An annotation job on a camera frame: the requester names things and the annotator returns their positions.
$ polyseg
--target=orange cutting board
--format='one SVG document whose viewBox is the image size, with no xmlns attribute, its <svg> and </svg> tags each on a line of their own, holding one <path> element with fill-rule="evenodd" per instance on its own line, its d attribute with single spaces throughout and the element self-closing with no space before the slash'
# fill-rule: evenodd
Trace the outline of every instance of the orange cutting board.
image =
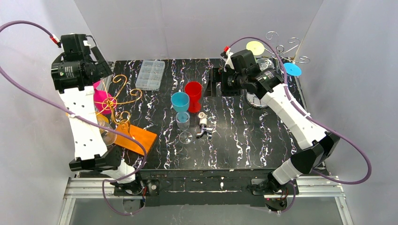
<svg viewBox="0 0 398 225">
<path fill-rule="evenodd" d="M 132 136 L 136 141 L 140 142 L 144 146 L 147 153 L 149 153 L 153 144 L 158 138 L 157 134 L 154 134 L 152 132 L 149 132 L 147 130 L 141 129 L 133 125 L 130 125 L 130 134 L 128 134 L 127 129 L 123 129 L 122 127 L 124 126 L 122 125 L 117 126 L 116 131 Z M 142 156 L 144 155 L 144 152 L 137 144 L 135 144 L 133 141 L 130 141 L 125 137 L 118 135 L 115 144 L 127 148 Z"/>
</svg>

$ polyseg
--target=marble tabletop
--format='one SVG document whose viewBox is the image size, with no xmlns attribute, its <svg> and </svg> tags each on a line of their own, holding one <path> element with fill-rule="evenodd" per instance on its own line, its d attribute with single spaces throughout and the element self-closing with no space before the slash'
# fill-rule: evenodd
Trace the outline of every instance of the marble tabletop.
<svg viewBox="0 0 398 225">
<path fill-rule="evenodd" d="M 201 111 L 208 116 L 208 126 L 214 128 L 212 141 L 206 135 L 189 144 L 178 140 L 175 115 L 171 107 L 171 95 L 183 91 L 190 81 L 207 86 L 208 70 L 222 67 L 221 59 L 164 60 L 165 71 L 159 91 L 143 91 L 141 100 L 120 105 L 117 111 L 131 112 L 130 122 L 150 132 L 158 139 L 148 154 L 143 169 L 272 169 L 280 166 L 299 147 L 293 135 L 271 109 L 251 108 L 244 96 L 203 97 Z M 115 75 L 128 78 L 118 102 L 132 100 L 128 93 L 135 87 L 135 79 L 141 67 L 141 60 L 117 61 Z M 111 83 L 109 93 L 115 95 L 121 85 Z M 302 104 L 296 82 L 289 77 L 289 89 Z M 191 113 L 190 132 L 199 131 L 197 113 Z M 142 157 L 130 150 L 124 150 L 125 161 L 138 166 Z"/>
</svg>

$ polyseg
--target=clear glass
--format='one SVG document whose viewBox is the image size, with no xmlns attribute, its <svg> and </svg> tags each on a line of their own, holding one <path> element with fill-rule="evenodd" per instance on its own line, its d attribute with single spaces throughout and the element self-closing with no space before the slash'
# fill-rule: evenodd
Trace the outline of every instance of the clear glass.
<svg viewBox="0 0 398 225">
<path fill-rule="evenodd" d="M 109 123 L 107 123 L 103 118 L 97 116 L 98 125 L 113 129 Z M 104 141 L 106 146 L 109 146 L 115 143 L 117 135 L 115 133 L 109 132 L 107 130 L 99 129 L 101 133 L 102 140 Z"/>
<path fill-rule="evenodd" d="M 186 131 L 189 129 L 189 113 L 187 112 L 178 112 L 176 115 L 177 126 L 182 131 Z"/>
</svg>

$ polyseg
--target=metal faucet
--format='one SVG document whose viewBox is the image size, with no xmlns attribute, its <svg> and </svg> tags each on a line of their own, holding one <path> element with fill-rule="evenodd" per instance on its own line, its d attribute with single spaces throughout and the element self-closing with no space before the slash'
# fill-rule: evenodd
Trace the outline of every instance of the metal faucet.
<svg viewBox="0 0 398 225">
<path fill-rule="evenodd" d="M 207 127 L 207 115 L 204 112 L 200 112 L 198 117 L 199 117 L 200 132 L 196 133 L 196 138 L 201 138 L 206 133 L 207 140 L 211 141 L 213 128 Z"/>
</svg>

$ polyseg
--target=gray wall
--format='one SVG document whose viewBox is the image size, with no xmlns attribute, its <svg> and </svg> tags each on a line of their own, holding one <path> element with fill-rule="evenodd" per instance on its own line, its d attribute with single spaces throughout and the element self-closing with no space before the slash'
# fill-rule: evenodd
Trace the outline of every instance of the gray wall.
<svg viewBox="0 0 398 225">
<path fill-rule="evenodd" d="M 29 20 L 62 34 L 90 33 L 73 1 L 1 0 L 0 24 Z M 41 30 L 16 25 L 0 34 L 0 65 L 30 90 L 61 104 L 51 63 L 61 53 Z M 65 113 L 17 90 L 0 77 L 1 224 L 56 224 L 73 159 Z"/>
<path fill-rule="evenodd" d="M 323 0 L 75 0 L 109 60 L 219 58 L 243 36 L 268 31 L 290 46 Z M 247 41 L 237 44 L 245 49 Z"/>
<path fill-rule="evenodd" d="M 325 0 L 298 54 L 300 81 L 312 116 L 358 143 L 373 173 L 344 186 L 355 224 L 396 224 L 398 2 Z M 341 180 L 359 180 L 366 164 L 341 142 L 327 160 Z"/>
</svg>

